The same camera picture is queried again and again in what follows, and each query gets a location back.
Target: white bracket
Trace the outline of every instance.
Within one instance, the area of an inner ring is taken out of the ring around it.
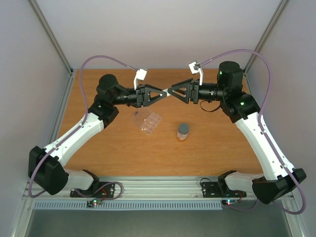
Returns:
[[[147,70],[138,69],[134,78],[134,90],[138,87],[138,80],[144,80],[146,76]]]
[[[202,70],[201,66],[199,65],[199,63],[197,61],[194,61],[194,62],[189,64],[189,68],[190,68],[191,73],[193,75],[199,73],[199,85],[202,85],[204,74],[203,74],[203,70]]]

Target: bottle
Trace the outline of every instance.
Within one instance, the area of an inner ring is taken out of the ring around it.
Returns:
[[[179,127],[178,127],[177,139],[180,142],[183,142],[184,140],[187,139],[188,132],[189,132],[189,126],[186,123],[180,124]]]

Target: gray wall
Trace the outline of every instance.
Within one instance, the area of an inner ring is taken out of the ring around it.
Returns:
[[[9,235],[27,182],[28,154],[52,129],[68,78],[26,0],[0,7],[0,236]]]
[[[254,49],[279,2],[38,0],[73,68],[97,54],[134,67],[187,68],[196,59],[202,62],[228,50]],[[249,54],[230,57],[243,67],[249,58]],[[120,65],[96,60],[87,67]]]
[[[307,210],[302,214],[309,236],[316,234],[316,1],[290,1],[261,51],[273,68],[275,80],[264,113],[283,152],[295,167],[304,168],[302,184]],[[249,72],[253,95],[262,103],[267,72],[256,59]],[[300,195],[295,192],[299,207]]]

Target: metal grille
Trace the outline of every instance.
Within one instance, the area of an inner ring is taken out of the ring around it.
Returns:
[[[38,200],[34,209],[53,210],[221,210],[219,200],[201,201],[105,201],[101,205],[87,207],[86,200]]]

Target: gray lid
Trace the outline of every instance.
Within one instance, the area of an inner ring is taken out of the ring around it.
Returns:
[[[187,134],[189,132],[189,126],[186,123],[180,124],[178,132],[181,134]]]

